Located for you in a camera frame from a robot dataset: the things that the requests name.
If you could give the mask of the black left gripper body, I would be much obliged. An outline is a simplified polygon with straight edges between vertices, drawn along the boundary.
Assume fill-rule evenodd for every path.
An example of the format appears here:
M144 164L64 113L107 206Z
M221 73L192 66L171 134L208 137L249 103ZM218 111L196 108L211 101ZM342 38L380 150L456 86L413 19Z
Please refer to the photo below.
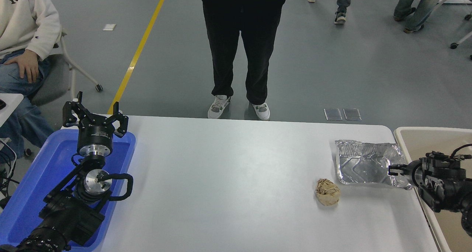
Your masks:
M88 145L104 145L112 149L112 137L115 127L112 124L103 125L104 116L96 116L95 121L89 117L79 120L79 133L77 148L82 149Z

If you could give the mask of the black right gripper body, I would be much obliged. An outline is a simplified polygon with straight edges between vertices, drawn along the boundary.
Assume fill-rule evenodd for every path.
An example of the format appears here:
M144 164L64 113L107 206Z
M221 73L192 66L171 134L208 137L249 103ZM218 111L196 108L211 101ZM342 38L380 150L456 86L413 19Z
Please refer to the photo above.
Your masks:
M444 180L443 182L443 187L437 186L434 189L428 189L421 185L419 187L420 198L434 212L442 210L467 211L472 201L472 182L470 180Z

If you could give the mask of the seated person's hand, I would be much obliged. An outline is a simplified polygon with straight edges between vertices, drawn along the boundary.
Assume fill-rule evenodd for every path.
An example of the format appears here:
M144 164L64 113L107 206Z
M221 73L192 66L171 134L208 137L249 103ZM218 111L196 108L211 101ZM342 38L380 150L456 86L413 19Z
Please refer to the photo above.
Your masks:
M38 55L35 52L25 49L25 51L19 56L10 58L5 62L5 64L12 63L18 64L20 78L25 78L26 76L29 84L37 82L39 69Z

